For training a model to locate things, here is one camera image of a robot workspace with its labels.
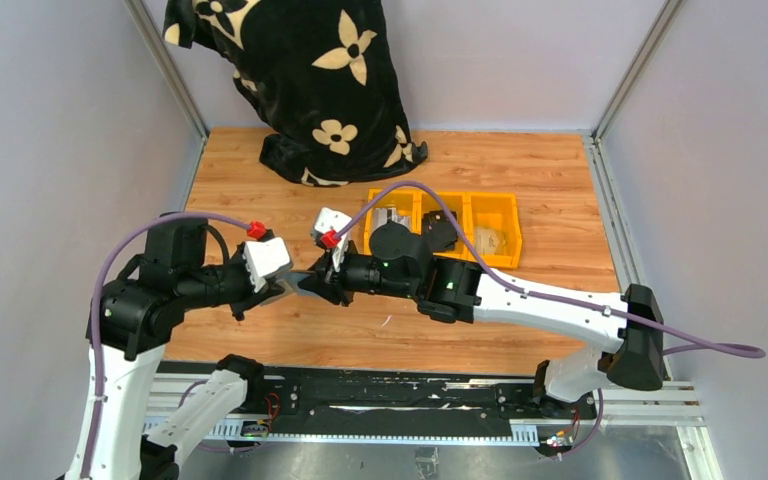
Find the robotic arm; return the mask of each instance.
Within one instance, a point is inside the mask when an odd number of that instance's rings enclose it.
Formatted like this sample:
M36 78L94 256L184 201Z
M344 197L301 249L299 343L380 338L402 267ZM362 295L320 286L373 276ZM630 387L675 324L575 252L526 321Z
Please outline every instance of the robotic arm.
M518 293L476 263L435 257L421 236L396 223L373 233L371 255L359 254L345 236L329 241L329 232L349 220L345 214L322 209L311 233L325 253L304 271L290 271L287 248L271 231L259 231L257 241L239 245L222 265L204 266L206 220L175 220L149 230L145 253L134 257L103 289L104 421L95 418L97 399L90 388L77 453L61 478L178 478L180 466L228 412L241 406L249 411L262 407L266 382L262 365L229 355L187 403L143 435L150 386L172 329L188 310L227 304L242 320L246 310L293 292L343 306L355 293L405 298L440 322L506 322L586 342L587 347L569 357L540 364L530 399L540 411L568 412L570 403L611 383L638 390L661 388L662 333L610 315L611 310L623 310L662 323L648 288L632 285L622 296L587 293L494 271L526 292ZM137 267L138 277L129 278ZM532 290L596 302L606 310L600 314L559 304L530 296L527 292ZM90 361L94 361L92 349ZM88 461L83 455L91 437L96 450Z
M616 384L635 390L658 390L666 369L663 332L611 315L635 313L663 324L652 291L631 285L624 295L552 287L494 270L525 293L514 292L478 264L434 256L425 240L394 222L373 232L371 255L361 255L345 237L327 248L328 232L349 217L323 209L312 236L325 254L308 273L293 278L301 294L313 292L333 304L348 306L355 292L411 299L420 313L444 323L504 322L540 328L577 338L588 346L538 366L535 402L571 403L596 388ZM539 291L604 305L604 311L530 296Z

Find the yellow storage tray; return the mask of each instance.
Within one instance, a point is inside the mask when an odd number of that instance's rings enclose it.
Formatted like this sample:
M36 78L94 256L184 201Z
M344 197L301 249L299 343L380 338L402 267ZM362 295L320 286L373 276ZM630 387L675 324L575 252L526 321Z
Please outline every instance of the yellow storage tray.
M370 189L368 200L372 200L381 189ZM449 210L458 216L458 223L470 243L479 242L479 252L485 249L482 258L491 267L517 268L522 253L522 233L519 228L516 196L512 193L484 192L437 192ZM440 210L437 202L425 192L401 189L391 192L375 208L395 207L399 215L410 215L411 231L421 233L422 216ZM369 237L372 235L372 215L366 215L363 229L363 251L369 251ZM458 242L455 250L435 255L473 261L472 254Z

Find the wooden floor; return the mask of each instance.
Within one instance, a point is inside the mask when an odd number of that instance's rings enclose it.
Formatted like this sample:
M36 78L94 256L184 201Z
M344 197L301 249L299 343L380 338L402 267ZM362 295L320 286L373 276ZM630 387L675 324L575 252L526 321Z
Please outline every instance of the wooden floor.
M334 189L287 183L258 162L267 133L213 130L188 209L259 220L284 238L296 267L306 268L322 253L309 236L320 207L353 215L367 189L390 181ZM416 132L415 140L427 141L431 156L406 178L438 190L516 193L524 241L511 273L580 290L617 289L579 136ZM245 240L241 230L217 227L229 245ZM354 239L361 234L356 229ZM221 262L215 244L208 260ZM175 329L167 356L216 361L236 353L272 364L527 374L580 346L512 325L446 325L417 314L410 301L356 295L349 308L289 297L250 310L240 323L228 308L191 312Z

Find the red connector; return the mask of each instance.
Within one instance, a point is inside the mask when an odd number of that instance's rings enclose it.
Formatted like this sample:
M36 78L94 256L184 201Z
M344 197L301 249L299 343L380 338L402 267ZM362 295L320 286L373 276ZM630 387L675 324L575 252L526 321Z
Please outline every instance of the red connector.
M251 222L251 228L248 230L248 235L255 239L260 240L260 237L266 235L266 226L260 222Z
M331 229L322 234L320 241L323 245L325 245L325 248L334 248L338 243L340 243L340 237L337 236L336 230Z

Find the white wall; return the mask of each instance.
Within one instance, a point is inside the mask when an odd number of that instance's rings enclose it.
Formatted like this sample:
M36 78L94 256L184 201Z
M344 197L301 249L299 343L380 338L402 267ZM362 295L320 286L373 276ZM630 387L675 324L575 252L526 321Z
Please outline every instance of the white wall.
M686 2L605 146L666 321L768 352L768 2ZM725 478L768 478L768 358L673 365Z
M145 0L160 27L166 1ZM382 1L411 125L470 130L594 127L663 4ZM261 124L218 54L170 51L209 127Z
M197 142L121 1L0 6L0 479L68 467L97 269Z

